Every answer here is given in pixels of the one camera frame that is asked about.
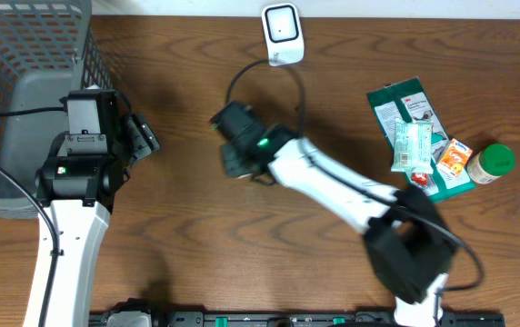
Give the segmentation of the mint green wipes packet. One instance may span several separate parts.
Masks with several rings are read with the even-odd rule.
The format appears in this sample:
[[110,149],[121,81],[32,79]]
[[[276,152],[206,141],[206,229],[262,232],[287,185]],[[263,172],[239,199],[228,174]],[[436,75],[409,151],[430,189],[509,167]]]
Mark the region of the mint green wipes packet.
[[392,172],[431,174],[431,138],[433,125],[428,121],[408,123],[395,119],[394,161]]

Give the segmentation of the green 3M package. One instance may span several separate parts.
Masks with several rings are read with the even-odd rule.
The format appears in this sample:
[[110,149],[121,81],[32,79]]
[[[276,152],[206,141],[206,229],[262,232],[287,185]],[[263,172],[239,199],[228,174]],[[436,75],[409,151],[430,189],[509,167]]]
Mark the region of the green 3M package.
[[405,122],[428,121],[433,125],[431,136],[431,154],[433,173],[427,176],[427,185],[420,185],[434,203],[467,193],[475,189],[475,183],[467,171],[457,177],[451,177],[436,168],[437,161],[450,144],[451,138],[435,112],[424,87],[418,77],[387,85],[366,94],[377,122],[382,128],[386,141],[394,150],[395,119]]

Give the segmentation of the red stick packet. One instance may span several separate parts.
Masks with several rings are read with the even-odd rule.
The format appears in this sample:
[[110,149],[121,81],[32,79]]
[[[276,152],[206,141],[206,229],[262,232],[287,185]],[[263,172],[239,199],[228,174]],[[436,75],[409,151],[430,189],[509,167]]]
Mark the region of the red stick packet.
[[426,173],[412,173],[411,181],[421,188],[426,188],[428,185],[428,175]]

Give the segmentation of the green lid white jar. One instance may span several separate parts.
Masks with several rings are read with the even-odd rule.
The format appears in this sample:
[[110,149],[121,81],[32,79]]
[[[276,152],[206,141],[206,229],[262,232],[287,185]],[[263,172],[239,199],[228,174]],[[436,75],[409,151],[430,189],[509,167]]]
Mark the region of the green lid white jar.
[[504,144],[491,144],[475,155],[467,164],[467,172],[472,181],[489,184],[512,172],[515,168],[515,154]]

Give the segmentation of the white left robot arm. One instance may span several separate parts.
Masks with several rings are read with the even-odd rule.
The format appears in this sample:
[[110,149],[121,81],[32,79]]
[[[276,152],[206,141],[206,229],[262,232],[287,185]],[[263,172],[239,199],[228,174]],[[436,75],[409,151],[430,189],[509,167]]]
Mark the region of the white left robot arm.
[[115,193],[130,169],[158,150],[142,114],[125,114],[104,154],[76,154],[104,134],[59,134],[36,176],[39,243],[28,299],[26,326],[86,326],[100,246],[114,209]]

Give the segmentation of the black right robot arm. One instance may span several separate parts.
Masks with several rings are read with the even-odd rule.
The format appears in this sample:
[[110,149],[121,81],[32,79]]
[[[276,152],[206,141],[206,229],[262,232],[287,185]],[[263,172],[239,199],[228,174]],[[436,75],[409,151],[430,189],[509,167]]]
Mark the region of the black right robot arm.
[[436,326],[460,241],[420,189],[378,183],[320,152],[297,132],[228,124],[223,155],[253,176],[269,174],[340,217],[363,237],[376,278],[395,297],[401,326]]

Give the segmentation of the white barcode scanner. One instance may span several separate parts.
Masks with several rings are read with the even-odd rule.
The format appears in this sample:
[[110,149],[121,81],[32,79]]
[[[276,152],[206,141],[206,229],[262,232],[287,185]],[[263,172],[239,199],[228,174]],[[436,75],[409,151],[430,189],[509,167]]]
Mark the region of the white barcode scanner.
[[292,3],[268,5],[261,14],[268,63],[282,66],[301,62],[305,40],[300,15]]

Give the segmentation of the grey plastic mesh basket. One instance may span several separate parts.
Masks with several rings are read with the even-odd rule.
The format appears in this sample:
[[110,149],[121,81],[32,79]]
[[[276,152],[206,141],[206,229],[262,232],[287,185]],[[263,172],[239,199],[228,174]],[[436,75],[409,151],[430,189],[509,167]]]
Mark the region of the grey plastic mesh basket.
[[112,88],[89,0],[0,1],[0,167],[27,192],[69,130],[73,91]]

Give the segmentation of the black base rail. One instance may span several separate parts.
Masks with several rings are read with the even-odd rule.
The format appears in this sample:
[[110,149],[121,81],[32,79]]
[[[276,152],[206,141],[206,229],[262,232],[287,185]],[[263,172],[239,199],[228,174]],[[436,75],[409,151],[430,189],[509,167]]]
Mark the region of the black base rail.
[[395,326],[389,312],[357,313],[203,313],[111,311],[89,316],[91,327],[331,327]]

